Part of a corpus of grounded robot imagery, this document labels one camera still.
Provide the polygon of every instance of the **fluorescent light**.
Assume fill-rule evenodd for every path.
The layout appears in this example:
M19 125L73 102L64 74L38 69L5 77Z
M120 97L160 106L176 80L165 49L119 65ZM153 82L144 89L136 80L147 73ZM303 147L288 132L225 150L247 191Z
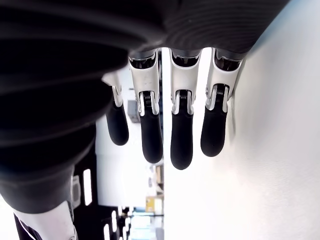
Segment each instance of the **fluorescent light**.
M84 203L88 206L92 203L92 190L91 190L91 171L90 169L83 172L83 187L84 187Z
M115 233L117 231L117 218L116 218L116 211L112 211L111 213L112 217L112 231Z
M118 206L118 215L121 216L122 215L122 207Z
M124 226L123 229L122 229L122 235L123 235L123 239L124 240L127 240L127 230L126 230L126 227Z
M110 240L110 233L109 233L109 225L106 224L103 228L104 240Z
M112 211L112 213L111 213L111 217L113 218L113 219L115 219L116 218L116 211Z
M129 231L129 224L130 224L130 217L127 217L125 219L125 229L127 232Z

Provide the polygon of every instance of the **white plastic casing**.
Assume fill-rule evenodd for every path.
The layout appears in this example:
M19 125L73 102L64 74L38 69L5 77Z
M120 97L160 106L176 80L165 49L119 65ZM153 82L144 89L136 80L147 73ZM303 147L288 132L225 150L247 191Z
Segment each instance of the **white plastic casing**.
M207 80L207 99L212 98L213 88L215 84L225 84L229 86L229 94L228 99L231 97L232 92L234 90L234 86L236 83L237 75L239 72L239 69L241 67L242 62L240 63L239 67L234 71L224 71L217 67L215 64L215 54L216 50L212 49L211 54L211 62L210 62L210 68L209 68L209 74L208 74L208 80Z
M13 211L24 224L36 230L42 240L77 239L67 201L44 213L29 214L17 210Z
M108 84L109 86L112 86L115 105L118 108L121 107L123 103L123 98L121 95L122 88L121 88L121 84L120 84L117 73L116 72L106 73L105 75L103 75L102 81Z
M172 51L170 50L171 97L174 105L176 104L176 93L178 90L189 90L191 92L191 105L194 104L196 100L200 56L201 53L195 65L183 67L174 63Z
M159 103L159 69L158 69L158 51L155 52L155 62L152 67L145 69L134 68L131 63L130 70L132 74L135 98L138 105L141 106L139 93L143 91L154 92L155 103Z

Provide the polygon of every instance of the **white wall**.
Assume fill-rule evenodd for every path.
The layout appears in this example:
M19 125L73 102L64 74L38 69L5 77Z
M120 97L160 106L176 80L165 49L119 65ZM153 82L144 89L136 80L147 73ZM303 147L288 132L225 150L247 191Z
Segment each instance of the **white wall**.
M124 111L128 100L135 100L129 67L118 72L122 84ZM115 145L109 136L106 117L96 123L98 202L104 206L146 206L150 164L142 152L141 125L127 116L129 140L124 146Z
M19 240L14 212L0 195L0 239Z
M214 158L200 148L210 59L203 51L193 162L184 171L170 161L163 52L165 239L320 239L319 24L319 0L293 0L266 30L229 101L225 146Z

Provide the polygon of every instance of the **robotic hand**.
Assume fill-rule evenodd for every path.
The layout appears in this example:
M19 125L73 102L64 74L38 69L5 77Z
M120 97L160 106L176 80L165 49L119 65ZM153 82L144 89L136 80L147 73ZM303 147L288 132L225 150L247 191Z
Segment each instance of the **robotic hand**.
M212 48L200 144L214 157L242 60L288 1L0 1L0 194L33 238L77 239L71 177L94 144L95 121L106 115L112 141L128 141L115 71L129 60L143 154L157 163L157 49L170 48L171 161L183 170L201 50Z

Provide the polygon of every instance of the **black rubber fingertip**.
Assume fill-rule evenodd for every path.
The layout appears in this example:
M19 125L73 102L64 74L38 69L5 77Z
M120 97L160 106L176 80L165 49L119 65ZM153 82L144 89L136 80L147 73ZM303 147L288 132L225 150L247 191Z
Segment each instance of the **black rubber fingertip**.
M143 155L149 163L156 164L164 154L160 116L146 110L140 121Z
M178 170L184 170L193 158L193 117L187 111L172 113L171 162Z
M118 146L125 145L129 139L129 130L124 104L121 107L117 107L115 102L113 102L112 107L106 115L106 121L112 142Z
M226 118L225 112L214 112L205 108L200 140L204 155L215 157L222 151L225 144Z

